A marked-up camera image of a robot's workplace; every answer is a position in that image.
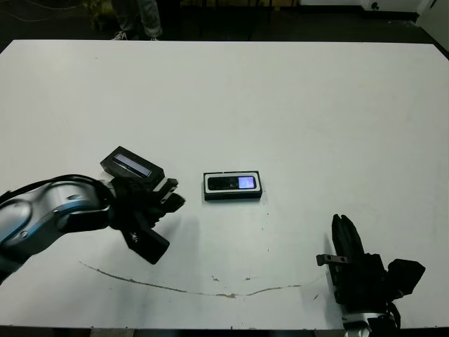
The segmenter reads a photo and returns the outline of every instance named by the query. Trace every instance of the white tabletop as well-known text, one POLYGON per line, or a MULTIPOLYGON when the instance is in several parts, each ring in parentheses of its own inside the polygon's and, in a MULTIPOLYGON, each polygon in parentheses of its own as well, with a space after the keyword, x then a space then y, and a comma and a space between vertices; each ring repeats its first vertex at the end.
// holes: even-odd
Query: white tabletop
POLYGON ((0 324, 339 329, 315 255, 343 213, 385 267, 426 267, 403 326, 447 326, 448 93, 431 45, 14 41, 0 190, 104 178, 121 145, 187 203, 156 226, 171 245, 154 266, 111 229, 56 241, 0 286, 0 324), (238 170, 260 172, 260 202, 203 200, 203 172, 238 170))

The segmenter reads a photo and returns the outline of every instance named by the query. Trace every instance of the jeans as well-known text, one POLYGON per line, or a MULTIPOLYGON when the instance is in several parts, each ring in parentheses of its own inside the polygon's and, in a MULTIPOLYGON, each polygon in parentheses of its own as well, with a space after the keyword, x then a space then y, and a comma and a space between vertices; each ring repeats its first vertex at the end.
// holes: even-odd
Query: jeans
MULTIPOLYGON (((133 16, 132 0, 112 0, 112 7, 119 20, 121 30, 125 32, 135 31, 136 22, 133 16)), ((161 19, 156 0, 137 0, 143 30, 148 37, 162 35, 161 19)))

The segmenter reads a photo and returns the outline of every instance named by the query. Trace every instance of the shoe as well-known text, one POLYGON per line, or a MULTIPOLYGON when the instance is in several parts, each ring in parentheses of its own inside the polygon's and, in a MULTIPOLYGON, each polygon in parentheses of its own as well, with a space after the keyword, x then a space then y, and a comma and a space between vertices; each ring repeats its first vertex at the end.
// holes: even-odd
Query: shoe
POLYGON ((111 40, 117 40, 117 41, 123 41, 128 40, 128 37, 126 36, 126 33, 124 31, 115 33, 115 37, 111 40))
POLYGON ((139 34, 140 41, 159 41, 157 37, 149 37, 146 34, 139 34))
POLYGON ((111 40, 116 40, 116 41, 132 40, 136 36, 137 36, 136 33, 132 33, 132 32, 126 33, 125 31, 122 30, 121 32, 115 33, 115 37, 111 40))

